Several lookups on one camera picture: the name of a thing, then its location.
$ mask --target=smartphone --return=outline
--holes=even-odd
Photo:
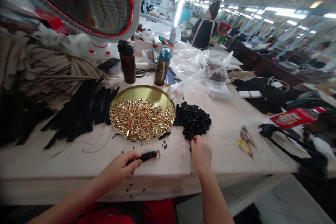
[[[97,66],[97,68],[105,72],[108,72],[112,68],[114,68],[116,65],[118,65],[119,63],[120,63],[120,59],[110,58],[107,61],[101,63],[99,66]]]

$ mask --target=pliers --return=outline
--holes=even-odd
[[[243,149],[242,148],[242,140],[244,141],[245,145],[246,145],[246,151],[247,153],[252,157],[253,156],[253,153],[252,153],[252,148],[251,148],[251,145],[250,145],[250,138],[249,138],[249,132],[247,131],[246,127],[243,125],[241,127],[241,130],[240,130],[240,138],[239,138],[239,148],[240,149]]]

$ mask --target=gold tray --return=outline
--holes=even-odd
[[[172,113],[173,114],[173,122],[175,121],[176,108],[175,108],[174,102],[168,97],[168,95],[165,92],[163,92],[161,89],[153,87],[153,86],[138,85],[138,86],[132,86],[132,87],[126,88],[125,90],[123,90],[119,94],[117,94],[117,96],[113,99],[113,101],[111,103],[111,106],[115,103],[118,103],[120,100],[134,100],[134,99],[141,99],[141,98],[144,99],[144,100],[148,99],[148,100],[154,102],[153,107],[161,106],[164,111],[166,111],[167,106],[170,105],[171,109],[173,111],[173,113]],[[121,135],[126,137],[126,135],[124,133],[120,132],[115,127],[112,120],[111,120],[111,123],[112,123],[113,127]]]

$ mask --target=scissors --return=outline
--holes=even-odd
[[[246,151],[247,153],[252,157],[253,153],[252,153],[252,147],[250,145],[251,141],[250,141],[250,137],[249,137],[249,132],[247,131],[247,128],[243,125],[240,129],[240,138],[239,138],[239,148],[242,148],[242,141],[244,141],[245,145],[246,145]]]
[[[144,70],[144,69],[136,69],[136,72],[135,72],[135,76],[137,77],[137,78],[142,78],[142,77],[144,77],[146,74],[147,75],[150,75],[151,73],[153,73],[153,72],[155,72],[155,68],[149,68],[149,69],[146,69],[146,70]]]

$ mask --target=black bottle cap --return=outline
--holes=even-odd
[[[118,52],[121,53],[122,55],[132,56],[134,54],[133,45],[127,40],[119,40]]]

